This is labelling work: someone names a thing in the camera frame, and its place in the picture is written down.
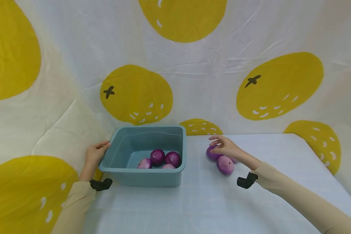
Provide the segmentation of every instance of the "white table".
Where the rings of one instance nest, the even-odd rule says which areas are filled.
[[[351,216],[351,197],[307,143],[293,134],[227,135],[243,150],[276,167]],[[187,136],[187,164],[177,188],[114,186],[100,192],[84,233],[265,234],[319,232],[295,209],[255,183],[236,185],[249,169],[222,175],[205,151],[209,136]]]

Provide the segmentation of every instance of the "black stem mark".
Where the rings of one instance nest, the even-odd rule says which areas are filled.
[[[257,84],[257,79],[259,79],[260,77],[261,75],[257,75],[254,78],[248,78],[248,83],[246,84],[245,88],[247,88],[247,86],[249,86],[250,84]]]
[[[114,94],[114,91],[113,91],[113,89],[114,89],[114,86],[111,86],[111,87],[109,87],[107,90],[105,90],[103,93],[106,93],[106,99],[108,99],[109,98],[109,96],[112,94]]]

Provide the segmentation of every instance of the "yellow fruit pattern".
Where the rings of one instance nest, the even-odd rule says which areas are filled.
[[[227,0],[139,0],[148,22],[175,42],[195,42],[209,35],[225,15]]]
[[[129,64],[106,77],[101,84],[100,100],[114,118],[141,125],[167,116],[173,106],[173,93],[159,74]]]
[[[63,160],[24,156],[0,165],[0,233],[50,233],[78,174]]]
[[[221,129],[204,119],[189,119],[180,123],[186,129],[186,135],[221,135]]]
[[[341,145],[333,129],[324,123],[299,120],[291,123],[284,133],[303,138],[329,171],[335,175],[341,164]]]
[[[14,0],[0,0],[0,100],[33,85],[41,63],[39,42]]]
[[[324,76],[314,54],[286,54],[253,69],[239,87],[237,110],[250,120],[276,118],[306,102]]]

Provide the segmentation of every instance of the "blue plastic basin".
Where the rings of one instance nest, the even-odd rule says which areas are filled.
[[[99,169],[111,173],[121,185],[142,187],[177,187],[181,184],[186,165],[186,130],[183,126],[124,126],[110,139],[111,147],[99,164]],[[155,149],[165,154],[176,151],[182,158],[176,169],[138,169],[143,158]]]

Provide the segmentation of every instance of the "red onion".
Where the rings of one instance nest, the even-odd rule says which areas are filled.
[[[165,156],[165,164],[171,164],[177,168],[181,165],[181,156],[175,151],[170,151]]]
[[[152,168],[152,162],[149,158],[143,158],[142,161],[138,164],[136,168],[140,169],[151,169]]]
[[[151,152],[150,160],[154,166],[158,167],[164,163],[165,153],[164,151],[157,149]]]
[[[233,163],[234,164],[236,164],[236,163],[238,163],[239,161],[238,160],[236,160],[235,158],[231,158],[231,157],[229,157],[232,161],[233,161]]]
[[[222,156],[222,154],[217,154],[217,153],[211,153],[211,150],[213,150],[214,148],[216,148],[217,145],[214,146],[209,146],[207,148],[207,157],[212,160],[212,161],[217,161],[217,159]]]
[[[171,165],[171,164],[165,164],[162,169],[175,169],[175,166]]]
[[[218,158],[217,167],[224,175],[230,175],[234,171],[233,161],[225,155],[222,155]]]

